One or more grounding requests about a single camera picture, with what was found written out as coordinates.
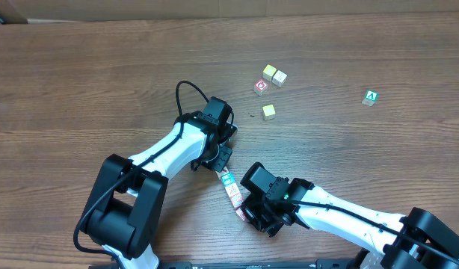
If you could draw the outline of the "yellow top wooden block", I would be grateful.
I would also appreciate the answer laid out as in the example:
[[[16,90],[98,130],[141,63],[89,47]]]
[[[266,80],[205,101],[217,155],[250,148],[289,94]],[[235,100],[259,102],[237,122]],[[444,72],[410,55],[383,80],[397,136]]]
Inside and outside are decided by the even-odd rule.
[[[277,72],[277,68],[273,67],[272,65],[268,64],[264,70],[262,71],[262,77],[267,81],[272,81],[274,75]]]

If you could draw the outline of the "red O wooden block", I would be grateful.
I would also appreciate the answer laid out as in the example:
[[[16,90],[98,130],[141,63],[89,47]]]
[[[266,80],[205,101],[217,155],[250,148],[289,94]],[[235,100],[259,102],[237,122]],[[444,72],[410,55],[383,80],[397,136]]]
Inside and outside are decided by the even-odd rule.
[[[265,79],[260,79],[254,84],[253,90],[257,95],[262,96],[268,90],[268,87],[267,81]]]

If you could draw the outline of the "yellow K wooden block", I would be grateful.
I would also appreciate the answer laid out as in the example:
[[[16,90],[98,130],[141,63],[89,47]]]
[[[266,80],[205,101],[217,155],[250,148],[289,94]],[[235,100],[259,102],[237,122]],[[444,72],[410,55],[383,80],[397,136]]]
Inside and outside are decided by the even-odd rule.
[[[225,186],[225,191],[229,198],[234,197],[235,195],[240,194],[240,190],[235,182]]]

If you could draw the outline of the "plain wooden block yellow side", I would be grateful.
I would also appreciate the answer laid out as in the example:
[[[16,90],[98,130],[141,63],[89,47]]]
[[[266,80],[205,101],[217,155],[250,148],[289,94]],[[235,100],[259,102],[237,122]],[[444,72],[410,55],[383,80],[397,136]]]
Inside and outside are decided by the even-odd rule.
[[[288,78],[287,74],[282,72],[281,70],[277,70],[272,77],[272,83],[277,85],[278,87],[282,87]]]

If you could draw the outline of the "wooden block B and brush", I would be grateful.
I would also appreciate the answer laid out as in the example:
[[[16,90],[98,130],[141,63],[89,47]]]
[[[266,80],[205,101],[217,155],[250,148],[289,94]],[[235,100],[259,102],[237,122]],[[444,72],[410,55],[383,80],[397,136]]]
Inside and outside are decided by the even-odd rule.
[[[216,172],[219,179],[221,179],[222,176],[228,173],[229,173],[229,169],[227,167],[224,167],[221,172]]]

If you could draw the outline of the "red M wooden block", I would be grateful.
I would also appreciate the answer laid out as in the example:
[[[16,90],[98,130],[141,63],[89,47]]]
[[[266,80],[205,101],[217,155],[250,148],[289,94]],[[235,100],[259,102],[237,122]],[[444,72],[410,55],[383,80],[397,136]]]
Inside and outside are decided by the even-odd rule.
[[[242,221],[247,221],[247,218],[245,217],[244,212],[241,210],[241,208],[236,209],[236,214],[241,218]]]

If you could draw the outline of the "blue T wooden block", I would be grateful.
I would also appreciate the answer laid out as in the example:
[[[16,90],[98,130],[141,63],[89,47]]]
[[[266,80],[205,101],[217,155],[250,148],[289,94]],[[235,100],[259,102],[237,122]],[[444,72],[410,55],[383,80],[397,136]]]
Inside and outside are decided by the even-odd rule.
[[[224,186],[232,185],[235,183],[235,178],[231,172],[225,173],[220,177]]]

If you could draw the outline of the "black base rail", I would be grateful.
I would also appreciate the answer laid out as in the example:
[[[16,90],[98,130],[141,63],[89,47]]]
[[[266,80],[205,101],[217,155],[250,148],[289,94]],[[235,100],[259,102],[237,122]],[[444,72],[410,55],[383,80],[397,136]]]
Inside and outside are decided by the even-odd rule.
[[[353,259],[318,259],[315,262],[246,262],[207,263],[190,262],[161,263],[161,269],[349,269],[354,268]]]

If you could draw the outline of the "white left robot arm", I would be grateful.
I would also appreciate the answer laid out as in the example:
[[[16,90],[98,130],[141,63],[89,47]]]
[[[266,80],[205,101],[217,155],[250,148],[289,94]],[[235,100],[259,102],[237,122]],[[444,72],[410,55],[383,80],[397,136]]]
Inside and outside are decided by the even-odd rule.
[[[233,112],[212,97],[202,111],[177,117],[173,129],[149,149],[102,163],[76,232],[99,245],[97,253],[115,268],[157,268],[151,249],[168,182],[187,164],[222,172],[232,150],[227,142],[237,128]]]

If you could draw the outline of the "green A wooden block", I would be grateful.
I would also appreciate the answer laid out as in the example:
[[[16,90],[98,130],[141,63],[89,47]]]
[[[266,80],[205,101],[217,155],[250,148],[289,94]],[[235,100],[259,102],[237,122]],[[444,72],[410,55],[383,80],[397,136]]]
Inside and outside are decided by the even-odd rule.
[[[373,106],[376,103],[378,96],[379,94],[377,92],[367,90],[361,103],[367,106]]]

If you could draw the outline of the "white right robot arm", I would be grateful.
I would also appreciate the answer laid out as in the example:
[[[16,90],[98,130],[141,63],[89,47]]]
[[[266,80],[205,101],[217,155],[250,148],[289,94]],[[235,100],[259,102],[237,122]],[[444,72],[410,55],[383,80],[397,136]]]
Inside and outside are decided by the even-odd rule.
[[[260,232],[275,236],[296,223],[361,247],[355,268],[459,268],[459,235],[435,215],[375,211],[345,201],[305,179],[276,177],[256,162],[241,185],[242,211]]]

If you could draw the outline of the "cardboard wall panel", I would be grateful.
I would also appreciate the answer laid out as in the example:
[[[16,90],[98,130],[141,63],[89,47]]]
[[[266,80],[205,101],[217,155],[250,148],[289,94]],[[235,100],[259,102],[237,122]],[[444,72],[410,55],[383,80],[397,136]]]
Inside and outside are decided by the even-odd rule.
[[[446,11],[459,0],[0,0],[10,23]]]

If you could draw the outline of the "yellow L wooden block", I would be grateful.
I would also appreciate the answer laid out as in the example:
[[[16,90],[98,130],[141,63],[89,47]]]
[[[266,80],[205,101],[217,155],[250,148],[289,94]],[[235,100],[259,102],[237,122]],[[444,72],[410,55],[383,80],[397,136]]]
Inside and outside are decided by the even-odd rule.
[[[264,120],[271,120],[275,118],[276,111],[273,105],[266,105],[262,107]]]

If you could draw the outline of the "red drawing wooden block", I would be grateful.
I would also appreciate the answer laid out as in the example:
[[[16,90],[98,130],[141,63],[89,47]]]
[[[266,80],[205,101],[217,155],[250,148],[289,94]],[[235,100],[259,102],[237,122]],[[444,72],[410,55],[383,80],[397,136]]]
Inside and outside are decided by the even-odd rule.
[[[233,196],[230,197],[230,201],[232,203],[232,206],[233,208],[237,209],[241,206],[241,204],[243,203],[244,199],[242,197],[242,195],[240,193],[238,194],[235,194]]]

